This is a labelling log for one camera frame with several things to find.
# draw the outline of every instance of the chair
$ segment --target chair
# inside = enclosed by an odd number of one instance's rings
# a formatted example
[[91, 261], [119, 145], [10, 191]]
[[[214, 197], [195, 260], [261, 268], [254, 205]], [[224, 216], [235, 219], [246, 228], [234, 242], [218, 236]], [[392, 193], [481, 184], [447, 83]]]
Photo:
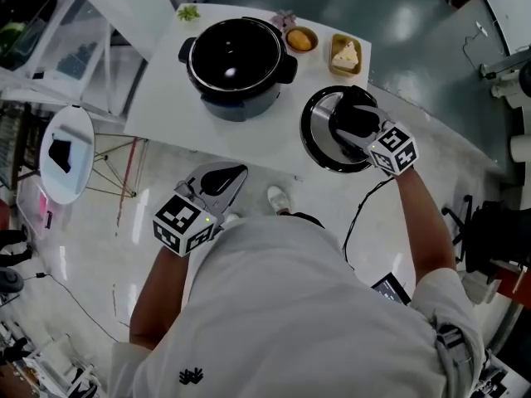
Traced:
[[479, 269], [484, 274], [494, 274], [492, 261], [531, 266], [531, 209], [513, 211], [502, 202], [485, 201], [472, 214], [472, 196], [465, 196], [465, 202], [468, 203], [465, 221], [446, 207], [442, 214], [450, 215], [458, 226], [459, 234], [452, 243], [462, 242], [456, 260], [465, 260], [466, 271]]

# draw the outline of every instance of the pot lid handle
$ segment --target pot lid handle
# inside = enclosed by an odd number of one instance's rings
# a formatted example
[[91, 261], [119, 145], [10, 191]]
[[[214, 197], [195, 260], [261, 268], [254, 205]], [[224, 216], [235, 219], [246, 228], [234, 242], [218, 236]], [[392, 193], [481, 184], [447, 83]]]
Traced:
[[190, 49], [192, 48], [193, 42], [196, 41], [196, 37], [192, 36], [190, 38], [187, 38], [183, 45], [181, 46], [181, 50], [179, 50], [178, 59], [179, 62], [186, 63], [188, 60], [188, 56], [190, 55]]

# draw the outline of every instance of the white shoe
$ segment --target white shoe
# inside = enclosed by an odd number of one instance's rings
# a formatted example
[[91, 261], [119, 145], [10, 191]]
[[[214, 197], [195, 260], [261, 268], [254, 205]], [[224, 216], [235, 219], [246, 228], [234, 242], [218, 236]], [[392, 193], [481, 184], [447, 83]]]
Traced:
[[225, 216], [225, 220], [223, 222], [223, 225], [226, 226], [227, 224], [235, 221], [235, 220], [239, 220], [241, 217], [238, 215], [238, 214], [235, 214], [234, 212], [229, 212], [226, 216]]
[[270, 186], [267, 189], [267, 199], [273, 207], [275, 214], [281, 212], [291, 212], [290, 199], [286, 194], [277, 186]]

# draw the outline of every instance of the cheese slice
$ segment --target cheese slice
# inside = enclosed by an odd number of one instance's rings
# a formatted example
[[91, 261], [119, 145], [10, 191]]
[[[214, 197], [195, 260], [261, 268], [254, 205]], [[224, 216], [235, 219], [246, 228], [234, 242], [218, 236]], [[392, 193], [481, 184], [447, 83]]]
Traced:
[[359, 63], [358, 54], [354, 48], [354, 43], [350, 41], [334, 58], [332, 65], [346, 70], [353, 70]]

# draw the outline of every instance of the green vegetable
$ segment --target green vegetable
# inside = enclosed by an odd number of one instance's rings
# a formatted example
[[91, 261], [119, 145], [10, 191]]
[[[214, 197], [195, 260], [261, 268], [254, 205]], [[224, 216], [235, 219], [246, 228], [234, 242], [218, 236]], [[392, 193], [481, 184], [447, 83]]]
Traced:
[[180, 9], [177, 12], [177, 16], [181, 21], [187, 21], [190, 22], [192, 19], [195, 19], [196, 17], [201, 17], [199, 12], [197, 11], [196, 5], [190, 5], [185, 6], [182, 9]]
[[[26, 28], [25, 23], [9, 22], [0, 30], [0, 56], [2, 58], [9, 52], [13, 43], [24, 31], [24, 28]], [[7, 66], [5, 61], [0, 62], [0, 65]]]

